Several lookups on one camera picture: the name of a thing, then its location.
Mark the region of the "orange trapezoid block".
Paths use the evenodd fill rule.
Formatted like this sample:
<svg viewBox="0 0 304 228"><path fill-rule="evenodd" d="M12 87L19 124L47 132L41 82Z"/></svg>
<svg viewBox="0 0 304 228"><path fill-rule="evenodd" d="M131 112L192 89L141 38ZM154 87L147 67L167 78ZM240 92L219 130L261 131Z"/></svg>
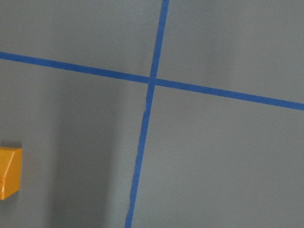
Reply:
<svg viewBox="0 0 304 228"><path fill-rule="evenodd" d="M0 199L5 200L20 188L21 148L0 148Z"/></svg>

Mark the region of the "blue tape line right crosswise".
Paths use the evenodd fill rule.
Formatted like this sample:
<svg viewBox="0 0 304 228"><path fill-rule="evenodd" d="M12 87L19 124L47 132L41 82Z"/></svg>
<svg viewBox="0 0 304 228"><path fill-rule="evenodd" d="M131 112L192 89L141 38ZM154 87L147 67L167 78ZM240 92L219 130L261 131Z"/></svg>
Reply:
<svg viewBox="0 0 304 228"><path fill-rule="evenodd" d="M111 70L106 70L106 69L101 69L101 68L70 64L70 63L65 63L65 62L37 58L37 57L17 55L17 54L12 54L12 53L7 53L7 52L1 52L0 58L4 59L4 60L9 60L9 61L15 61L15 62L21 62L21 63L32 64L32 65L37 65L37 66L62 69L62 70L73 71L73 72L84 73L84 74L95 75L95 76L122 79L122 80L139 82L139 83L144 83L144 84L148 84L150 81L150 78L147 76L140 76L140 75L116 72L116 71L111 71ZM249 101L249 102L254 102L254 103L261 103L261 104L272 105L272 106L279 106L279 107L295 109L295 110L300 110L300 111L302 111L304 109L303 103L297 103L297 102L292 102L292 101L287 101L287 100L258 96L258 95L239 93L239 92L217 89L217 88L212 88L212 87L193 85L193 84L181 83L181 82L164 80L164 79L156 79L155 84L157 86L162 86L162 87L175 88L175 89L180 89L180 90L185 90L185 91L221 96L221 97L226 97L226 98Z"/></svg>

